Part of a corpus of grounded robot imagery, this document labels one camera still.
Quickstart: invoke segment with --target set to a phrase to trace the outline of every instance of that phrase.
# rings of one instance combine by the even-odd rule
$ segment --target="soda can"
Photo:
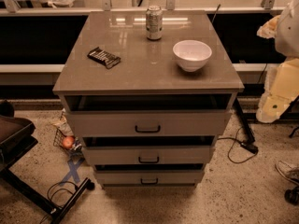
[[[146,13],[147,38],[149,40],[159,40],[162,37],[162,19],[161,7],[149,6]]]

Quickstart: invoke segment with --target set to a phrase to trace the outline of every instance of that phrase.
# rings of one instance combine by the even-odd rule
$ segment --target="gray tabletop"
[[[242,91],[243,84],[204,11],[164,11],[163,35],[147,39],[144,11],[92,12],[53,89],[56,94],[128,94]],[[213,51],[200,70],[174,61],[181,40],[199,40]],[[121,57],[111,69],[89,59],[99,47]]]

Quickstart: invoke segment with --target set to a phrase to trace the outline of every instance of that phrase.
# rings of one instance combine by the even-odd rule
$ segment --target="bowl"
[[[173,47],[176,63],[187,72],[202,68],[212,55],[206,43],[196,40],[179,41]]]

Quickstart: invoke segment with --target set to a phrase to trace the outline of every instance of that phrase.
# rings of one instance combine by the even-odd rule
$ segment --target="robotic hand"
[[[264,94],[256,113],[258,121],[271,123],[299,96],[299,0],[292,0],[278,15],[257,32],[264,38],[275,38],[278,52],[287,57],[279,67],[267,72]]]

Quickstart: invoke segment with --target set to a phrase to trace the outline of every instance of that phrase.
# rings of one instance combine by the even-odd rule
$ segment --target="drawer handle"
[[[156,178],[155,180],[153,180],[152,182],[144,182],[142,178],[140,178],[140,183],[142,185],[156,185],[158,184],[158,178]]]
[[[160,130],[161,130],[161,126],[160,125],[158,125],[158,127],[157,127],[156,130],[140,130],[140,129],[138,129],[137,125],[135,126],[135,131],[137,133],[158,133]]]
[[[142,161],[140,157],[138,157],[138,160],[140,163],[158,163],[159,162],[159,157],[157,157],[156,161]]]

